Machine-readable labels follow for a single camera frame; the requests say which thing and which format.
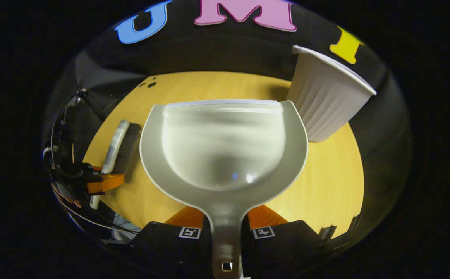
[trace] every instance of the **dustpan handle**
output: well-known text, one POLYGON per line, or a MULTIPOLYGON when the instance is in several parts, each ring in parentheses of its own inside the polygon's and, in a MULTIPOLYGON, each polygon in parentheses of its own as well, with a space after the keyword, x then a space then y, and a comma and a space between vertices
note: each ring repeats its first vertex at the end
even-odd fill
POLYGON ((213 219, 211 267, 215 279, 239 279, 242 274, 241 224, 238 219, 213 219))

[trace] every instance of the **white plastic cup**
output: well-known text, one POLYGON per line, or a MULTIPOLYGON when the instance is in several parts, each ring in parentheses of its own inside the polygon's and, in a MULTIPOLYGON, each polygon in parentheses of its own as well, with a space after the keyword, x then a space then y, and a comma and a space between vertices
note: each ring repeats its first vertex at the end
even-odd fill
POLYGON ((287 100, 294 103, 309 141, 324 141, 347 123, 377 92, 358 74, 319 52, 298 53, 287 100))

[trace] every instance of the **dustpan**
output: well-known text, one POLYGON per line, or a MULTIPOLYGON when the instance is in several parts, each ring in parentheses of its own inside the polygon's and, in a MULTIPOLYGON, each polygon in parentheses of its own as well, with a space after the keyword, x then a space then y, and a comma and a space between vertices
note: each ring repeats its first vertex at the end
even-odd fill
POLYGON ((155 105, 140 141, 151 181, 208 217, 217 279, 241 276, 242 219, 292 185, 307 148, 294 104, 269 100, 155 105))

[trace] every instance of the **blue letter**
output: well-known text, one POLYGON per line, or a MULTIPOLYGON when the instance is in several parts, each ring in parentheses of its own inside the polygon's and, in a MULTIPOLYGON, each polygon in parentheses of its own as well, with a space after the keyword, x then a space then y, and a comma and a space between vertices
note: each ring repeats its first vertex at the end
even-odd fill
POLYGON ((133 44, 156 34, 156 32, 163 28, 167 22, 167 4, 170 2, 172 2, 172 0, 158 3, 144 11, 151 13, 152 22, 151 25, 143 30, 136 31, 134 28, 134 20, 137 18, 137 15, 120 23, 119 26, 115 27, 115 30, 119 35, 120 42, 124 44, 133 44))

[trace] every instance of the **brush bristles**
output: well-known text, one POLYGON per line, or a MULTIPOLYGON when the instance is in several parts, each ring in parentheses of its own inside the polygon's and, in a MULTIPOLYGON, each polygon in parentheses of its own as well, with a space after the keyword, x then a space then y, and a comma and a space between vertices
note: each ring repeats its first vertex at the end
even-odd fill
POLYGON ((112 173, 126 173, 132 156, 137 153, 136 147, 141 137, 142 127, 139 124, 130 123, 120 144, 119 153, 115 159, 112 173))

